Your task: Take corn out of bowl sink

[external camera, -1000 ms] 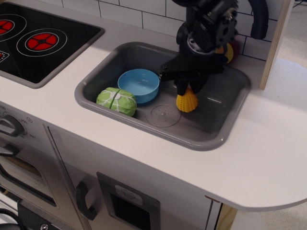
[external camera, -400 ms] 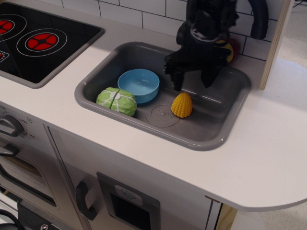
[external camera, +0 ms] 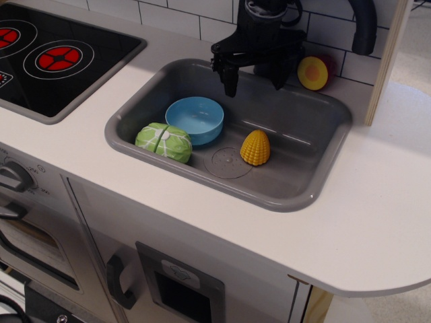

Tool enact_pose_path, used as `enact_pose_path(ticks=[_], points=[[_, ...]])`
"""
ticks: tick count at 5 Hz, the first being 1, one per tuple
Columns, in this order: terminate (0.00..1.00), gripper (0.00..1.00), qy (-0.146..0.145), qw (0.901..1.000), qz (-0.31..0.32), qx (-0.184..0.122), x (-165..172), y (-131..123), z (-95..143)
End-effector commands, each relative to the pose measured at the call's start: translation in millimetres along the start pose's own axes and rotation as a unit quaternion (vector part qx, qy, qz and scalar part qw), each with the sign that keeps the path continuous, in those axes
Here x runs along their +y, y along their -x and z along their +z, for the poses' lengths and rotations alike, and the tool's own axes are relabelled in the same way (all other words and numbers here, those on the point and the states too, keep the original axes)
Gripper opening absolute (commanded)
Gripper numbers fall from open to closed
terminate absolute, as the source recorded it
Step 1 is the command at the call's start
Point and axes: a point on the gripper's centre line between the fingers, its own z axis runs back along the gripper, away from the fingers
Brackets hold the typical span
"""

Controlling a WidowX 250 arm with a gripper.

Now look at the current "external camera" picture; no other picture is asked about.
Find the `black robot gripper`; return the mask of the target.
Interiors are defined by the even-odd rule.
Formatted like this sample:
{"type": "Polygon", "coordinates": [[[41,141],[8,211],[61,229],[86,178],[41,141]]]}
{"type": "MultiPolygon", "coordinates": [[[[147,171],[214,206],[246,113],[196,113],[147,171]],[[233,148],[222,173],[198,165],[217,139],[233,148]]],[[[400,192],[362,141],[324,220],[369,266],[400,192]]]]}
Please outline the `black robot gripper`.
{"type": "Polygon", "coordinates": [[[240,1],[234,33],[211,46],[211,68],[234,98],[238,68],[254,65],[281,89],[303,57],[306,33],[290,28],[302,18],[300,1],[240,1]]]}

